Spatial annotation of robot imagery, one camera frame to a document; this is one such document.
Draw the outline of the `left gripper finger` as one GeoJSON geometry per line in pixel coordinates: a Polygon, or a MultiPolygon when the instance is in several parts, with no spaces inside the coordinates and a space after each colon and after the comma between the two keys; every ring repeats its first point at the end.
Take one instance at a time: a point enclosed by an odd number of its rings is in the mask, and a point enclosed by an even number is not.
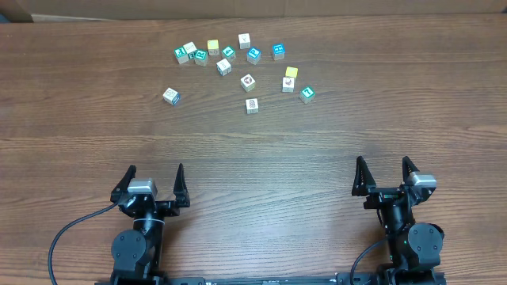
{"type": "Polygon", "coordinates": [[[112,203],[117,203],[121,196],[128,192],[128,186],[133,178],[135,178],[136,167],[134,165],[130,165],[128,170],[122,177],[122,179],[118,182],[118,184],[113,188],[110,194],[110,201],[112,203]]]}
{"type": "Polygon", "coordinates": [[[177,175],[174,181],[173,194],[178,207],[190,207],[189,192],[185,183],[184,166],[179,164],[177,175]]]}

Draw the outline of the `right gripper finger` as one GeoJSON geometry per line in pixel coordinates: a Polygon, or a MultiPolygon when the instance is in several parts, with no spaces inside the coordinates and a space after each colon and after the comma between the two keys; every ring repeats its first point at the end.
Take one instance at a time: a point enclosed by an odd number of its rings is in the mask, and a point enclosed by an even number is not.
{"type": "Polygon", "coordinates": [[[409,175],[412,172],[418,172],[419,169],[415,166],[415,164],[410,160],[408,156],[405,156],[402,159],[402,179],[404,182],[407,181],[409,175]]]}
{"type": "Polygon", "coordinates": [[[376,182],[362,156],[356,159],[356,171],[352,187],[353,196],[368,196],[372,189],[376,188],[376,182]]]}

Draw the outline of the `white block owl picture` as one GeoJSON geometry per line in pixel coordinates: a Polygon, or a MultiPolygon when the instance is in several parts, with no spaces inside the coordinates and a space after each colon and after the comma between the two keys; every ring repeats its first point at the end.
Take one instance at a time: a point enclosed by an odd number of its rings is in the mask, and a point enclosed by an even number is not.
{"type": "Polygon", "coordinates": [[[259,105],[257,98],[251,98],[246,100],[246,113],[254,114],[259,112],[259,105]]]}

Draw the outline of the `white block dark round picture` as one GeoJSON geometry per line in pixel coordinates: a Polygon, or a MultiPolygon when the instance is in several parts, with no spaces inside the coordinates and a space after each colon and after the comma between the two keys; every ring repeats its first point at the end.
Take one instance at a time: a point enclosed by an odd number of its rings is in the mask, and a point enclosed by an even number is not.
{"type": "Polygon", "coordinates": [[[246,92],[249,92],[250,90],[254,89],[255,85],[256,85],[256,81],[254,80],[254,78],[252,77],[251,74],[247,74],[247,75],[243,76],[240,79],[240,82],[241,82],[242,88],[246,92]]]}

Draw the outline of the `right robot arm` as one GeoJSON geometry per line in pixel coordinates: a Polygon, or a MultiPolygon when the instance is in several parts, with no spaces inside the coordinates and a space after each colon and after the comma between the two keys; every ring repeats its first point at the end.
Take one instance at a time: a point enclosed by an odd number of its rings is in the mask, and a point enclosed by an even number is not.
{"type": "Polygon", "coordinates": [[[437,187],[431,173],[421,172],[409,157],[402,159],[402,183],[398,187],[380,188],[363,157],[356,159],[353,196],[366,198],[364,208],[375,210],[385,237],[368,246],[354,261],[349,283],[355,283],[359,262],[373,249],[388,244],[390,263],[381,264],[368,280],[375,284],[445,284],[440,265],[444,231],[433,223],[416,222],[412,207],[429,199],[437,187]]]}

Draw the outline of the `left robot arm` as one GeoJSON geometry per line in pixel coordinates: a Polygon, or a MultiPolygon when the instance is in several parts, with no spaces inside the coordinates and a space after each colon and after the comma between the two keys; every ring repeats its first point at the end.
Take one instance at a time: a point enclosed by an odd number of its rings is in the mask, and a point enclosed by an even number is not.
{"type": "Polygon", "coordinates": [[[112,285],[168,284],[167,274],[159,269],[162,255],[165,218],[176,217],[180,209],[190,206],[184,166],[179,165],[174,181],[173,200],[156,200],[156,184],[151,178],[137,178],[130,165],[111,192],[110,201],[133,218],[133,227],[120,232],[111,247],[114,265],[112,285]]]}

